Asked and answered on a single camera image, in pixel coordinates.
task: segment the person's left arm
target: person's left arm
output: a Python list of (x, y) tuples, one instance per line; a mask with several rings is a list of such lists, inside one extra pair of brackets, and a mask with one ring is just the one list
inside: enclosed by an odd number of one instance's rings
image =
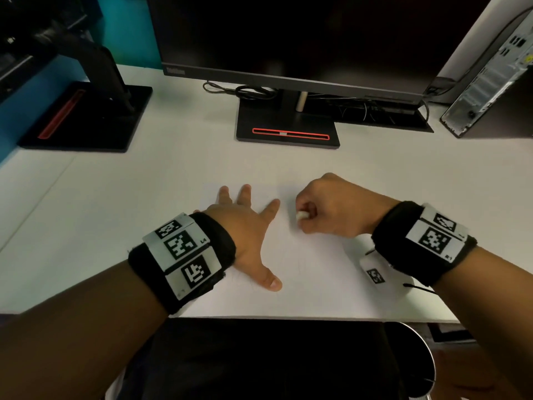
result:
[[(244, 186), (233, 204), (222, 187), (205, 213), (233, 239), (235, 267), (277, 291), (260, 253), (279, 201), (258, 214), (250, 194)], [(127, 261), (80, 282), (0, 328), (0, 399), (99, 399), (167, 316)]]

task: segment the person's left hand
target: person's left hand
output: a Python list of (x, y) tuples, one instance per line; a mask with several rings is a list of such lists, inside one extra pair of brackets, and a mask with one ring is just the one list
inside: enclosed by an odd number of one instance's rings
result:
[(279, 199), (274, 199), (261, 213), (252, 209), (252, 187), (248, 184), (241, 189), (237, 201), (233, 203), (229, 188), (224, 186), (218, 192), (218, 204), (204, 211), (230, 234), (235, 247), (235, 268), (249, 275), (264, 288), (277, 292), (282, 284), (270, 269), (261, 261), (261, 246), (267, 228), (276, 217)]

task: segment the person's lap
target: person's lap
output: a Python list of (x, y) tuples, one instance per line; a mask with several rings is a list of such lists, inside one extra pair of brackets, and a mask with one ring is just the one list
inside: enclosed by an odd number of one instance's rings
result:
[(382, 323), (168, 319), (119, 400), (407, 398)]

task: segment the qr code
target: qr code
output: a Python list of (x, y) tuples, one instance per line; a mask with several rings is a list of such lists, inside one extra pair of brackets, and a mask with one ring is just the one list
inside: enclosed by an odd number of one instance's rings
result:
[(174, 259), (178, 259), (179, 257), (190, 253), (192, 250), (194, 250), (196, 247), (198, 247), (195, 243), (195, 241), (191, 238), (191, 236), (183, 230), (181, 233), (178, 233), (174, 237), (167, 240), (165, 243), (165, 246), (170, 251), (170, 254), (174, 257)]
[(176, 231), (180, 227), (181, 227), (181, 225), (176, 220), (173, 220), (173, 221), (167, 223), (166, 225), (164, 225), (159, 230), (156, 230), (156, 234), (157, 234), (157, 236), (159, 238), (162, 239), (163, 237), (168, 236), (170, 233)]
[(375, 284), (382, 284), (383, 282), (385, 282), (385, 280), (376, 268), (369, 269), (367, 271), (367, 274), (370, 276), (370, 278), (372, 278), (372, 281), (374, 281)]
[(443, 228), (450, 230), (452, 233), (455, 231), (455, 228), (457, 227), (456, 222), (454, 222), (453, 220), (450, 220), (446, 216), (441, 215), (440, 213), (437, 213), (435, 215), (435, 218), (433, 219), (433, 221), (436, 224), (441, 225)]
[(440, 232), (432, 227), (428, 227), (419, 243), (424, 247), (429, 248), (431, 251), (440, 254), (446, 248), (450, 242), (451, 237)]
[(191, 289), (211, 275), (211, 271), (203, 259), (203, 255), (200, 255), (182, 267), (181, 272)]

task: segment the black wristband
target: black wristband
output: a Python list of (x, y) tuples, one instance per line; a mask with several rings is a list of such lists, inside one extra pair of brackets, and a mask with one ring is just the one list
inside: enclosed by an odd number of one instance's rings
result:
[[(411, 201), (404, 201), (392, 208), (378, 224), (372, 240), (379, 252), (396, 270), (410, 275), (426, 286), (432, 286), (440, 277), (461, 263), (477, 241), (468, 236), (461, 251), (452, 262), (441, 258), (436, 252), (422, 247), (407, 238), (411, 228), (421, 219), (424, 207)], [(449, 241), (454, 237), (442, 228), (436, 232)]]
[(187, 302), (212, 290), (213, 286), (225, 276), (224, 271), (235, 262), (236, 247), (228, 232), (204, 213), (195, 213), (190, 217), (210, 239), (210, 247), (213, 248), (222, 269), (211, 275), (205, 283), (199, 285), (182, 300), (177, 299), (166, 279), (170, 270), (161, 269), (146, 244), (133, 248), (128, 257), (133, 271), (148, 285), (169, 314), (176, 313)]

